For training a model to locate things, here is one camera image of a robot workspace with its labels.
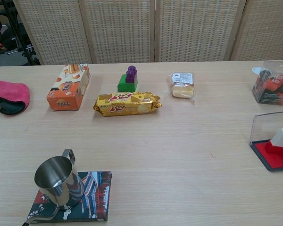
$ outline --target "biscuit box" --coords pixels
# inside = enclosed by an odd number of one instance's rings
[[[54,111],[79,110],[90,79],[87,64],[66,65],[47,95]]]

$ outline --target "pink oven mitt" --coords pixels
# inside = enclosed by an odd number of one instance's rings
[[[29,104],[29,88],[23,83],[0,81],[0,112],[17,114]]]

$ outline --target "building block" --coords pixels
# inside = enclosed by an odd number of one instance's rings
[[[137,87],[137,77],[135,80],[135,83],[126,83],[126,75],[123,74],[117,85],[118,92],[135,92]]]
[[[129,66],[126,74],[123,74],[117,85],[118,92],[135,92],[137,87],[137,70],[135,66]]]
[[[134,83],[137,76],[137,70],[134,66],[130,66],[127,71],[126,83]]]

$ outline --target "gold wrapper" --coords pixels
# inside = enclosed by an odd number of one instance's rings
[[[99,95],[93,109],[104,116],[148,114],[161,107],[152,93],[112,93]]]

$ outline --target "table surface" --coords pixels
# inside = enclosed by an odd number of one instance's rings
[[[64,112],[53,112],[46,101],[63,66],[0,67],[0,80],[31,91],[26,111],[0,113],[0,226],[22,225],[37,192],[35,170],[65,148],[73,149],[78,171],[113,173],[108,222],[93,224],[283,226],[283,172],[267,171],[248,145],[256,114],[283,111],[252,95],[251,69],[262,64],[134,64],[137,90],[159,95],[163,106],[118,117],[92,107],[98,94],[116,92],[129,64],[89,65],[80,110]],[[172,72],[194,73],[195,104],[172,97]]]

